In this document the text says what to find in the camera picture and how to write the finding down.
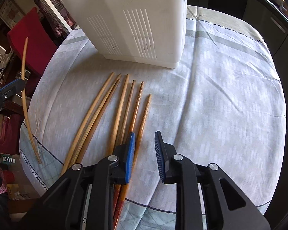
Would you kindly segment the light wooden chopstick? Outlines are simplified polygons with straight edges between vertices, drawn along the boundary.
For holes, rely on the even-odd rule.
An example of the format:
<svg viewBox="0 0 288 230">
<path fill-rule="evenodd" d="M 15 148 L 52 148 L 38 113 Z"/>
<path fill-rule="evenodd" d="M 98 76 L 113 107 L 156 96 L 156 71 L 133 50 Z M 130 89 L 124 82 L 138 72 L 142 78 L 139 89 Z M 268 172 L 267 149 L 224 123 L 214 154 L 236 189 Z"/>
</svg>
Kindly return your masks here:
<svg viewBox="0 0 288 230">
<path fill-rule="evenodd" d="M 21 79 L 22 81 L 25 81 L 25 62 L 26 62 L 26 53 L 27 53 L 27 45 L 28 45 L 28 37 L 25 39 L 24 43 L 24 49 L 23 49 L 23 56 L 22 56 L 22 68 L 21 68 Z M 25 124 L 27 126 L 27 131 L 28 131 L 28 136 L 31 142 L 31 146 L 33 148 L 34 154 L 36 156 L 36 159 L 38 161 L 38 164 L 41 164 L 41 158 L 38 152 L 38 148 L 35 144 L 33 134 L 31 131 L 31 126 L 28 120 L 28 110 L 27 110 L 27 103 L 26 103 L 26 93 L 25 89 L 22 91 L 22 106 L 23 106 L 23 112 L 24 112 L 24 119 L 25 119 Z"/>
</svg>

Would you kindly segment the dark brown chopstick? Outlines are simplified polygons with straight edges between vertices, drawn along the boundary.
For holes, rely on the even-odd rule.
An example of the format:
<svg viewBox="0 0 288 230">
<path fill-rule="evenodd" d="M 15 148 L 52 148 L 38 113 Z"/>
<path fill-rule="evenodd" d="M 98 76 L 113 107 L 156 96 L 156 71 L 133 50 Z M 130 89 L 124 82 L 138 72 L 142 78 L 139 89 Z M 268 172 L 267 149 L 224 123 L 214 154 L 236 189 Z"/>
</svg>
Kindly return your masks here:
<svg viewBox="0 0 288 230">
<path fill-rule="evenodd" d="M 137 162 L 137 158 L 138 158 L 138 154 L 139 154 L 139 149 L 140 149 L 140 145 L 141 145 L 141 140 L 143 137 L 145 124 L 146 124 L 146 120 L 147 120 L 148 113 L 149 113 L 149 107 L 150 107 L 151 99 L 152 99 L 152 94 L 149 94 L 148 98 L 147 98 L 146 107 L 145 107 L 145 110 L 143 112 L 143 116 L 142 116 L 141 124 L 139 127 L 138 135 L 136 136 L 135 153 L 134 153 L 134 161 L 133 161 L 133 165 L 132 165 L 132 171 L 134 171 L 135 166 L 136 166 L 136 162 Z M 123 209 L 124 201 L 125 201 L 128 189 L 129 189 L 129 185 L 130 185 L 129 183 L 127 185 L 120 185 L 120 186 L 117 185 L 114 189 L 115 208 L 114 208 L 114 216 L 113 216 L 113 229 L 117 228 L 120 214 L 121 214 L 121 211 Z"/>
</svg>

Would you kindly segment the white plastic utensil holder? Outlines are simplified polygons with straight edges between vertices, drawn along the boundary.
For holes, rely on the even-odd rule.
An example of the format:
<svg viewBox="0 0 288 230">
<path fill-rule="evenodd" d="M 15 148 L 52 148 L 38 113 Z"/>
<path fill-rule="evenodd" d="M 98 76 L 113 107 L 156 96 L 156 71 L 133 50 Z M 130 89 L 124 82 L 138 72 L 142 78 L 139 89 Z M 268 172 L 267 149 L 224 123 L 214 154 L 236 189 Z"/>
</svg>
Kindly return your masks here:
<svg viewBox="0 0 288 230">
<path fill-rule="evenodd" d="M 106 59 L 174 69 L 185 45 L 187 0 L 60 0 Z"/>
</svg>

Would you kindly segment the red upholstered chair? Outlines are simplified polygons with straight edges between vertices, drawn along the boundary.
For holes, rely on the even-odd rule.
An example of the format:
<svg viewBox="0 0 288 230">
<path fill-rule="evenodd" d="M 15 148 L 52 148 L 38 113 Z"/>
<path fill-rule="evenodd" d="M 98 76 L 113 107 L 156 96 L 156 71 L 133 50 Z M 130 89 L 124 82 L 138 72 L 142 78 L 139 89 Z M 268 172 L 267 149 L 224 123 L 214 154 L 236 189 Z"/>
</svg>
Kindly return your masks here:
<svg viewBox="0 0 288 230">
<path fill-rule="evenodd" d="M 34 74 L 42 76 L 58 47 L 44 30 L 37 12 L 33 7 L 7 34 L 14 53 L 22 59 L 25 40 L 26 67 Z"/>
</svg>

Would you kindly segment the checkered hanging apron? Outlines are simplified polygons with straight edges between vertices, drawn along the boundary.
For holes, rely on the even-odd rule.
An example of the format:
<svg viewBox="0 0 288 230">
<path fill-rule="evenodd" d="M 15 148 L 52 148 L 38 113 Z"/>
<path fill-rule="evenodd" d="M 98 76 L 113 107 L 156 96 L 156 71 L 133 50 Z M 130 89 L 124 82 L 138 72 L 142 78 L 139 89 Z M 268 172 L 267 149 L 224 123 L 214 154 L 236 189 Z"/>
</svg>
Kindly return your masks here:
<svg viewBox="0 0 288 230">
<path fill-rule="evenodd" d="M 76 22 L 60 0 L 34 0 L 57 36 L 70 34 Z"/>
</svg>

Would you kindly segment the grey patterned tablecloth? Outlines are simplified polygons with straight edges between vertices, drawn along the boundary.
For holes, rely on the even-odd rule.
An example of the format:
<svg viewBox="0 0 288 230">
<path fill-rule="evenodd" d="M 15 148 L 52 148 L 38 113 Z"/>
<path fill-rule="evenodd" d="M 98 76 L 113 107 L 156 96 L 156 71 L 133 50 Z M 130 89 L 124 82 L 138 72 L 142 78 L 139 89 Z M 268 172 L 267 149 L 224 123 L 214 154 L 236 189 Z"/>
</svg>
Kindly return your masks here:
<svg viewBox="0 0 288 230">
<path fill-rule="evenodd" d="M 281 172 L 286 103 L 266 44 L 241 29 L 188 10 L 182 58 L 174 69 L 107 60 L 81 29 L 63 41 L 32 96 L 28 117 L 42 162 L 20 131 L 24 173 L 39 194 L 60 176 L 89 107 L 111 73 L 143 84 L 139 112 L 151 96 L 136 167 L 118 229 L 174 229 L 176 187 L 159 178 L 154 134 L 194 163 L 218 164 L 261 213 L 270 205 Z"/>
</svg>

